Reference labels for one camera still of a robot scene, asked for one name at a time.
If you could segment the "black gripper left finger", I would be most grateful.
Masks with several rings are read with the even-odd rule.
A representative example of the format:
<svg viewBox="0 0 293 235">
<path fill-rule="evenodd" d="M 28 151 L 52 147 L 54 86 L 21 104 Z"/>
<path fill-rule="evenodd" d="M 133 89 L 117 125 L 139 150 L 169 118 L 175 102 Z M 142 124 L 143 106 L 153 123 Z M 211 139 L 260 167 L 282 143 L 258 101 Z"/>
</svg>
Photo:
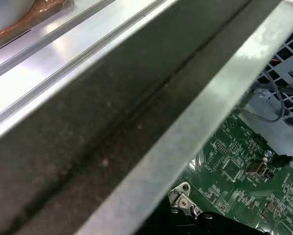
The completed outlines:
<svg viewBox="0 0 293 235">
<path fill-rule="evenodd" d="M 144 235 L 184 235 L 181 227 L 185 221 L 185 215 L 178 210 L 177 213 L 167 211 L 154 211 L 143 224 Z"/>
</svg>

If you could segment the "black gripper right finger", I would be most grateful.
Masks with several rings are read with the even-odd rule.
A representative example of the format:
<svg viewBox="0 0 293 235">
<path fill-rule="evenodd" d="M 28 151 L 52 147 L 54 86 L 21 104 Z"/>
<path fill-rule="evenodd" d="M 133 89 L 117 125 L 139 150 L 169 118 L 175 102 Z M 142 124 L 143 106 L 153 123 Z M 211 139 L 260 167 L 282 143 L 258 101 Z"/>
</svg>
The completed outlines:
<svg viewBox="0 0 293 235">
<path fill-rule="evenodd" d="M 260 235 L 261 231 L 214 212 L 203 212 L 197 218 L 185 215 L 189 222 L 184 235 Z"/>
</svg>

